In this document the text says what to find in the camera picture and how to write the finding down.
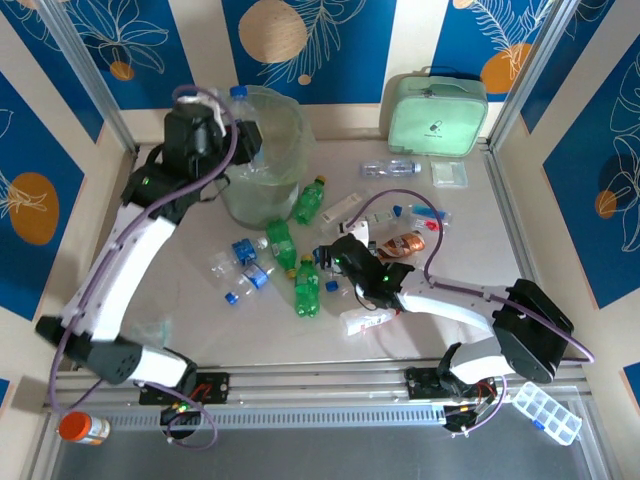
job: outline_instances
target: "orange bottle cap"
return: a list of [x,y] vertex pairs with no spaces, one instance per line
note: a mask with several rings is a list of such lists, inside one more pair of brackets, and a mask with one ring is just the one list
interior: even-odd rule
[[58,434],[63,440],[77,442],[82,440],[91,429],[91,417],[83,412],[71,412],[58,426]]

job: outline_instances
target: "clear plastic container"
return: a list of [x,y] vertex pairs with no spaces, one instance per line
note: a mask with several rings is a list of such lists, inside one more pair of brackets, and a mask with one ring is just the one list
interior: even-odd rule
[[421,170],[422,165],[410,158],[373,160],[360,165],[360,173],[365,178],[410,177]]
[[[430,230],[437,232],[440,229],[435,214],[431,208],[426,205],[409,205],[407,207],[395,205],[393,211],[397,217],[406,219],[409,228],[412,230]],[[438,210],[438,215],[440,216],[444,232],[446,233],[451,224],[451,214],[444,210]]]
[[532,423],[560,445],[571,445],[578,436],[582,419],[547,395],[541,388],[526,382],[513,405]]
[[247,88],[248,102],[261,122],[264,167],[231,165],[225,170],[231,183],[227,186],[225,179],[215,183],[236,222],[264,230],[270,220],[291,215],[315,139],[298,102],[269,88]]

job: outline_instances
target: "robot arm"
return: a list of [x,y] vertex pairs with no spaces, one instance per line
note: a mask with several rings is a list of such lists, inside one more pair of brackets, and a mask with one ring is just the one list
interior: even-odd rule
[[449,348],[439,368],[448,391],[459,393],[465,385],[514,372],[538,383],[553,380],[567,341],[495,300],[522,305],[571,334],[571,322],[535,283],[520,279],[512,287],[485,287],[438,277],[427,280],[410,265],[382,264],[350,234],[328,249],[356,292],[376,307],[439,315],[491,334],[485,340]]
[[[111,384],[126,380],[153,382],[185,394],[195,386],[195,363],[168,349],[130,341],[120,335],[120,328],[151,261],[187,210],[200,201],[202,189],[177,196],[154,211],[122,244],[116,239],[145,208],[220,165],[231,137],[222,127],[213,105],[183,101],[174,106],[165,117],[164,144],[154,148],[145,164],[130,175],[114,228],[86,280],[59,316],[43,316],[36,325],[36,332],[57,346],[75,317],[64,353]],[[260,149],[262,139],[255,122],[238,122],[237,127],[238,144],[232,161],[248,163]],[[160,152],[162,161],[156,162]],[[112,259],[103,269],[107,255]],[[92,295],[81,309],[80,300],[92,284]]]

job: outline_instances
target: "clear plastic box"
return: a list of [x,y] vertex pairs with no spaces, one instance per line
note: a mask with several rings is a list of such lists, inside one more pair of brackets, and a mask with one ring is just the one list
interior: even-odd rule
[[582,427],[580,417],[531,382],[522,386],[513,405],[560,445],[571,445]]

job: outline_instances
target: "mint green bag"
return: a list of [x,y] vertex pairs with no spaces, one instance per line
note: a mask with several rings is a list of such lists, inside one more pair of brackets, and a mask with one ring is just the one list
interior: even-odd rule
[[463,157],[487,116],[487,92],[477,80],[406,77],[396,89],[389,150]]

